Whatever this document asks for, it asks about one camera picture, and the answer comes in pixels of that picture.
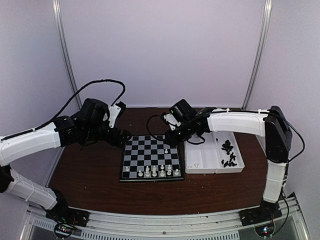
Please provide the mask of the black chess pieces lower pile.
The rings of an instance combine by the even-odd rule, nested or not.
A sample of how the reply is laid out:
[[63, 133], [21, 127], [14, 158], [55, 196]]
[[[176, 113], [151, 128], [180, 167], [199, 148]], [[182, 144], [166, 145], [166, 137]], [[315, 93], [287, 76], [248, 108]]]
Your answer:
[[224, 159], [221, 160], [221, 165], [223, 168], [237, 166], [238, 164], [236, 162], [236, 155], [232, 152], [229, 155], [229, 160], [224, 160]]

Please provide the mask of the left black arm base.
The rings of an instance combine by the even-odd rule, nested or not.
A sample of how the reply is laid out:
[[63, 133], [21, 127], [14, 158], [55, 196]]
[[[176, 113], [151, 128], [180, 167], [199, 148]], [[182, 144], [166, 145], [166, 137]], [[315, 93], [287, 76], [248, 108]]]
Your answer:
[[58, 201], [52, 209], [44, 210], [48, 219], [74, 227], [86, 227], [90, 216], [88, 211], [70, 208], [64, 201]]

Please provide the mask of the controller board with leds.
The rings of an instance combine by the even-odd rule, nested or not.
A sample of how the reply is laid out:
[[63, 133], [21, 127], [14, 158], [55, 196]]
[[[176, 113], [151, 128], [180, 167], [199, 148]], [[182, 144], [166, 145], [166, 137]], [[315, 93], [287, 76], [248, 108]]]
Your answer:
[[254, 227], [255, 233], [262, 238], [268, 238], [275, 232], [275, 225], [273, 223], [258, 225]]
[[76, 230], [77, 230], [76, 227], [63, 224], [63, 223], [57, 223], [53, 228], [53, 232], [58, 238], [68, 238]]

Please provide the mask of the white divided plastic tray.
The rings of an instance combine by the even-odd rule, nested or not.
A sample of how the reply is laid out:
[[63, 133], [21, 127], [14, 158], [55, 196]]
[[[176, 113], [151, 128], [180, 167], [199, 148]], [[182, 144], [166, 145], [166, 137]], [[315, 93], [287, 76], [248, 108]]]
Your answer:
[[[204, 133], [202, 137], [205, 139], [204, 143], [201, 143], [202, 140], [196, 135], [184, 142], [185, 172], [187, 174], [229, 174], [243, 171], [245, 164], [233, 132]], [[225, 161], [230, 159], [230, 154], [221, 149], [227, 139], [233, 146], [230, 154], [236, 155], [237, 166], [234, 167], [223, 167], [221, 164], [222, 159]], [[199, 163], [199, 168], [192, 167], [195, 163]]]

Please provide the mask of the left aluminium frame post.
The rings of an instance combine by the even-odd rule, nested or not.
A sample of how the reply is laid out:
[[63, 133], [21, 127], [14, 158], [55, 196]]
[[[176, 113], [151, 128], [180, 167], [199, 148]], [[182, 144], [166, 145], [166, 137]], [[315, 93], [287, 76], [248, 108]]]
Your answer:
[[62, 58], [66, 69], [67, 79], [71, 87], [71, 91], [75, 94], [78, 91], [77, 83], [72, 68], [71, 58], [68, 50], [68, 44], [64, 29], [63, 16], [61, 11], [61, 1], [52, 0], [53, 15], [55, 18], [56, 28], [58, 32], [59, 42], [62, 50]]

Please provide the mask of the right aluminium frame post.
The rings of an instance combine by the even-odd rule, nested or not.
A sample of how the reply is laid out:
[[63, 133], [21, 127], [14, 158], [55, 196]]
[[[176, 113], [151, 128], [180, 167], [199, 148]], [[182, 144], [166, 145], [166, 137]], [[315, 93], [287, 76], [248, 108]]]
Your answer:
[[258, 39], [258, 44], [256, 48], [255, 58], [253, 61], [253, 67], [252, 67], [250, 78], [249, 78], [249, 84], [248, 84], [246, 94], [241, 107], [243, 110], [246, 110], [249, 106], [250, 99], [254, 91], [255, 83], [259, 75], [259, 70], [260, 70], [260, 66], [263, 58], [263, 52], [265, 49], [265, 45], [267, 42], [268, 33], [270, 29], [270, 23], [272, 18], [272, 6], [273, 6], [272, 0], [264, 1], [264, 9], [263, 9], [263, 15], [261, 20], [261, 27], [260, 27], [260, 33], [259, 33], [259, 39]]

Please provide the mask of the black chess pieces upper pile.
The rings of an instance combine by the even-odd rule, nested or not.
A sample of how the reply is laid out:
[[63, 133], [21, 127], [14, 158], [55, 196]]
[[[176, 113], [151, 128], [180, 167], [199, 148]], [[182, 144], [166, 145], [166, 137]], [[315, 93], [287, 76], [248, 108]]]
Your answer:
[[231, 144], [231, 141], [227, 139], [222, 145], [221, 149], [223, 151], [226, 151], [226, 154], [229, 155], [231, 151], [233, 150], [234, 146]]

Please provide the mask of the black grey chess board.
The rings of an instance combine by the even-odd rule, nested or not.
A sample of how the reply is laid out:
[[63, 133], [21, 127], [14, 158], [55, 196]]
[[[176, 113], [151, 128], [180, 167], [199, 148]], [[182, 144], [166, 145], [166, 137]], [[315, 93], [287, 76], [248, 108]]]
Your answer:
[[[165, 144], [163, 140], [163, 135], [158, 135], [156, 138], [150, 135], [132, 136], [123, 150], [119, 181], [183, 181], [184, 170], [180, 149], [178, 146]], [[130, 166], [130, 171], [125, 170], [126, 166]], [[145, 177], [146, 166], [150, 167], [150, 177]], [[157, 166], [157, 177], [152, 177], [153, 166]], [[179, 170], [179, 175], [175, 175], [176, 169]], [[165, 176], [160, 176], [161, 170], [165, 171]], [[143, 172], [143, 177], [138, 176], [139, 171]], [[167, 175], [167, 171], [172, 171], [172, 175]]]

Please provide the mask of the right controller board with LEDs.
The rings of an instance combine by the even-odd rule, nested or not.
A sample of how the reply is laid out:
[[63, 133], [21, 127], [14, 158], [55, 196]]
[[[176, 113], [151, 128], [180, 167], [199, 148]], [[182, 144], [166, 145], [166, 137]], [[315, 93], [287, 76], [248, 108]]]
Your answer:
[[275, 225], [273, 223], [258, 225], [254, 227], [255, 233], [262, 238], [268, 238], [275, 232]]

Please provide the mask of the left controller board with LEDs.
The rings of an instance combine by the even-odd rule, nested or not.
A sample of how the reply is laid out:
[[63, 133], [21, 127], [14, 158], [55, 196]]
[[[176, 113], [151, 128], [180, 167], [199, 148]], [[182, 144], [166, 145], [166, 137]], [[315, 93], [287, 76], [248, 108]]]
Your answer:
[[63, 223], [57, 223], [53, 228], [53, 232], [58, 238], [68, 238], [76, 230], [77, 230], [76, 227], [63, 224]]

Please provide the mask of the white queen chess piece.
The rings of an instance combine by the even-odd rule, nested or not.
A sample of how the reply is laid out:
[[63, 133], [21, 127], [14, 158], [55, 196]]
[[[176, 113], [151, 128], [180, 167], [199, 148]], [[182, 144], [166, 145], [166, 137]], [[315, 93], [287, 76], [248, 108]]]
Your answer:
[[157, 169], [156, 168], [153, 168], [152, 169], [152, 177], [157, 177], [157, 175], [158, 175], [158, 172], [157, 172]]

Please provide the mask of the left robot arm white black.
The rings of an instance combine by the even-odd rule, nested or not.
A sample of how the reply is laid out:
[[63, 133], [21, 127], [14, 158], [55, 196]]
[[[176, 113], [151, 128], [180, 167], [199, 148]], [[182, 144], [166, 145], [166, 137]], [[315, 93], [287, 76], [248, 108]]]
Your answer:
[[116, 127], [126, 105], [112, 105], [87, 98], [80, 111], [72, 116], [57, 116], [39, 126], [5, 136], [0, 140], [0, 191], [10, 193], [51, 210], [61, 222], [72, 218], [72, 211], [57, 190], [41, 186], [13, 170], [10, 164], [20, 158], [48, 149], [79, 144], [82, 148], [104, 141], [122, 148], [130, 139], [127, 130]]

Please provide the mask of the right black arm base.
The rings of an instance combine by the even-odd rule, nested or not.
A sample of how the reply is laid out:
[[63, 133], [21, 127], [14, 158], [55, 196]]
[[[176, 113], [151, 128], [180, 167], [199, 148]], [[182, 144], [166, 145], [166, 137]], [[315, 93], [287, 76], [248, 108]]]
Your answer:
[[281, 216], [282, 212], [278, 200], [276, 202], [269, 202], [262, 199], [259, 206], [239, 211], [239, 217], [243, 227], [269, 222]]

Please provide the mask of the aluminium frame post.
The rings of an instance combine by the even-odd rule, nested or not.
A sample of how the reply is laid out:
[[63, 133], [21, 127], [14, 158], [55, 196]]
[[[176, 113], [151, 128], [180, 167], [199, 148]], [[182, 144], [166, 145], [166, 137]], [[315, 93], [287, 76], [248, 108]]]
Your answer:
[[66, 69], [67, 79], [71, 87], [71, 91], [75, 94], [78, 91], [77, 83], [72, 68], [71, 58], [68, 50], [68, 44], [64, 29], [63, 16], [61, 11], [61, 1], [52, 0], [53, 15], [55, 18], [56, 28], [58, 32], [59, 42], [62, 50], [62, 58]]
[[272, 18], [272, 6], [273, 6], [272, 0], [264, 1], [264, 9], [263, 9], [263, 15], [261, 20], [261, 27], [260, 27], [260, 33], [259, 33], [259, 39], [258, 39], [258, 44], [256, 48], [255, 58], [253, 61], [253, 67], [252, 67], [250, 78], [249, 78], [249, 84], [248, 84], [246, 94], [241, 107], [243, 110], [246, 110], [249, 106], [250, 99], [254, 91], [255, 83], [259, 75], [259, 70], [260, 70], [260, 66], [263, 58], [263, 52], [265, 49], [265, 45], [267, 42], [268, 33], [270, 29], [270, 23]]

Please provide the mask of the black chess pieces pile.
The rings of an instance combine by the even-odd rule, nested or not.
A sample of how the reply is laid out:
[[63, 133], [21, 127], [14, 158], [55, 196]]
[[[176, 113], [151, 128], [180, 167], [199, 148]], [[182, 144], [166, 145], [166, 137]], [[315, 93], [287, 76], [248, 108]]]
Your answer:
[[231, 144], [231, 141], [227, 139], [222, 145], [221, 149], [223, 151], [226, 151], [226, 154], [229, 155], [231, 151], [233, 150], [234, 146]]
[[223, 168], [237, 166], [238, 164], [236, 162], [236, 155], [232, 152], [229, 155], [229, 160], [224, 160], [224, 159], [221, 160], [221, 165]]

